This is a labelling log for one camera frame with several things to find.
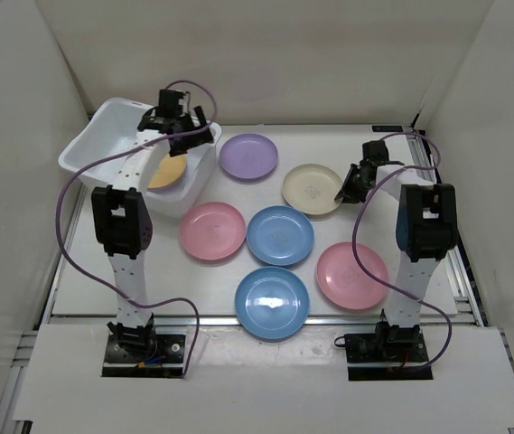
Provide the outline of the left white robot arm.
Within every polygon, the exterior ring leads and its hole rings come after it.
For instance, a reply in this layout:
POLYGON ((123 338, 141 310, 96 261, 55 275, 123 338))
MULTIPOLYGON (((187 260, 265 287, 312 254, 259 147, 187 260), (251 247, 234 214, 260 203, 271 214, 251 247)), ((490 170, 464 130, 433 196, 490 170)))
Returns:
POLYGON ((158 103, 137 125, 139 132, 159 133, 159 140, 139 145, 123 163, 111 184, 91 194, 96 238, 113 269, 118 311, 108 324, 117 344, 138 362, 157 351, 154 314, 145 287, 145 251, 153 237, 153 223, 145 192, 165 156, 180 156, 213 141, 203 109, 190 108, 190 93, 160 90, 158 103))

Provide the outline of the cream plate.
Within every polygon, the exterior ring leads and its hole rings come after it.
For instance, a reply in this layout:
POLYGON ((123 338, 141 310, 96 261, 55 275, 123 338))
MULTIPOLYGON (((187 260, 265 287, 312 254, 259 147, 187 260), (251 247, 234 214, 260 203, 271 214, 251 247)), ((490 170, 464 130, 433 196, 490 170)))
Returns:
POLYGON ((291 169, 282 182, 282 195, 288 205, 313 217, 330 214, 340 206, 335 196, 341 177, 325 165, 304 164, 291 169))

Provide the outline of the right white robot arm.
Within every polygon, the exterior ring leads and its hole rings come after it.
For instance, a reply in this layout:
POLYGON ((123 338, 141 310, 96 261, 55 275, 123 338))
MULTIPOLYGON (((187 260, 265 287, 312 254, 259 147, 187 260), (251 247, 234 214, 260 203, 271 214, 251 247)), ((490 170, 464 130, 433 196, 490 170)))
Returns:
POLYGON ((362 205, 353 226, 352 256, 361 271, 392 292, 373 339, 376 356, 392 362, 418 347, 422 307, 446 316, 440 308, 425 302, 425 294, 434 271, 458 241, 455 189, 421 178, 419 166, 391 160, 384 139, 371 140, 361 148, 362 158, 350 166, 336 199, 362 205), (398 203, 395 235, 400 258, 393 284, 370 272, 358 252, 360 221, 379 190, 398 203))

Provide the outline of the pink plate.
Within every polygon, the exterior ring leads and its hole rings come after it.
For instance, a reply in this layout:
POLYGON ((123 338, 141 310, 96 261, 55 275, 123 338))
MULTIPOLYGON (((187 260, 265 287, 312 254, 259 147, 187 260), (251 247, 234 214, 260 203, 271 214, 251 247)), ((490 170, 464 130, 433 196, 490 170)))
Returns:
POLYGON ((317 261, 315 276, 325 297, 344 309, 373 308, 388 293, 385 286, 370 278, 360 268, 350 241, 328 247, 317 261))
POLYGON ((181 218, 179 241, 196 259, 221 260, 242 246, 246 228, 242 214, 229 203, 202 203, 181 218))

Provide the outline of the yellow orange plate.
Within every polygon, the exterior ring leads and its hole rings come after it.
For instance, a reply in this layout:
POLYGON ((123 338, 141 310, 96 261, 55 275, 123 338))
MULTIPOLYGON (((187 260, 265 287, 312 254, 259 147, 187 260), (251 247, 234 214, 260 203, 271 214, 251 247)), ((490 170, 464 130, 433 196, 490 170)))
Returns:
POLYGON ((148 185, 149 190, 164 189, 176 183, 185 173, 188 165, 187 156, 165 156, 148 185))

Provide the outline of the blue plate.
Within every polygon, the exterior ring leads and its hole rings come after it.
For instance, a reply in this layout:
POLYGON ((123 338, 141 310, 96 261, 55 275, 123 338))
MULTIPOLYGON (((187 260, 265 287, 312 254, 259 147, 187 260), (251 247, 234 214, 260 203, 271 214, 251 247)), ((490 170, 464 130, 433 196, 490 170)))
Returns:
POLYGON ((275 205, 257 212, 247 226, 246 240, 260 261, 291 267, 306 259, 314 245, 314 229, 309 219, 294 208, 275 205))
POLYGON ((234 308, 239 323, 255 338, 280 342, 297 334, 309 315, 310 296, 293 272, 263 267, 238 284, 234 308))

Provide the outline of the blue plate front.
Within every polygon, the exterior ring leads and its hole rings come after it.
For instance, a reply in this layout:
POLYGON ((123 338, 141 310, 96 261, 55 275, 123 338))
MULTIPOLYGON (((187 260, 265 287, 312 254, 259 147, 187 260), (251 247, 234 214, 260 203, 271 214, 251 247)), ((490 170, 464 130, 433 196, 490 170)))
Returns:
POLYGON ((297 334, 309 315, 310 296, 293 272, 263 267, 238 284, 234 308, 239 323, 255 338, 280 342, 297 334))

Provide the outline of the purple plate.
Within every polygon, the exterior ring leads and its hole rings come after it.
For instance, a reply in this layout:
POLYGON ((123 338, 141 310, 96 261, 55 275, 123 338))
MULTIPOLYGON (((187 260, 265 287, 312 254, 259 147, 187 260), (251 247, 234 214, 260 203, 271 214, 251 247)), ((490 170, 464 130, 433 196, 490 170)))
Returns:
POLYGON ((160 188, 149 188, 148 192, 153 194, 167 195, 173 193, 179 193, 182 189, 183 180, 179 179, 174 183, 168 184, 160 188))
POLYGON ((228 139, 219 155, 224 172, 241 181, 268 176, 276 168, 278 158, 276 144, 259 134, 240 134, 228 139))

